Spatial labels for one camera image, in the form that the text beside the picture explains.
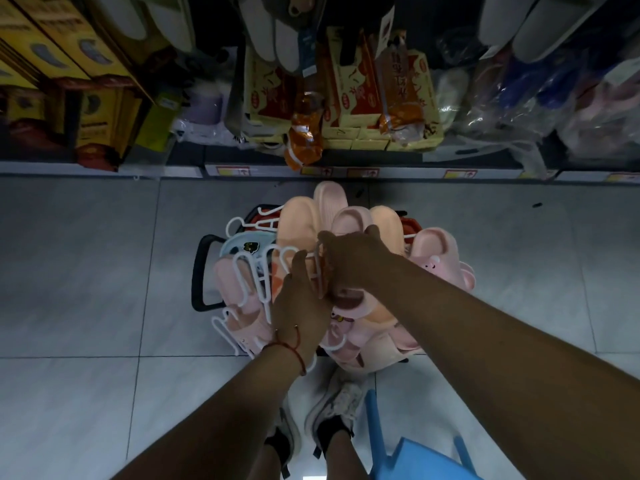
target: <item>finger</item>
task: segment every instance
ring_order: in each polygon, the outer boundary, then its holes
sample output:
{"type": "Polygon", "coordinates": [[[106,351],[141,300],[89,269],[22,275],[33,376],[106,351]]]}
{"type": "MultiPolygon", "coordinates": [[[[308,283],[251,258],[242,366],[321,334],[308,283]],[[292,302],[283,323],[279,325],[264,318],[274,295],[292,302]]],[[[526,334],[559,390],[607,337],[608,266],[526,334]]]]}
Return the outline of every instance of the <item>finger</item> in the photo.
{"type": "Polygon", "coordinates": [[[336,240],[336,235],[327,230],[320,231],[318,233],[318,241],[320,241],[325,247],[331,246],[336,240]]]}
{"type": "Polygon", "coordinates": [[[298,251],[291,261],[291,274],[293,279],[309,282],[307,274],[307,252],[306,250],[298,251]]]}
{"type": "Polygon", "coordinates": [[[375,224],[367,227],[364,232],[365,234],[375,237],[377,240],[380,240],[380,229],[375,224]]]}

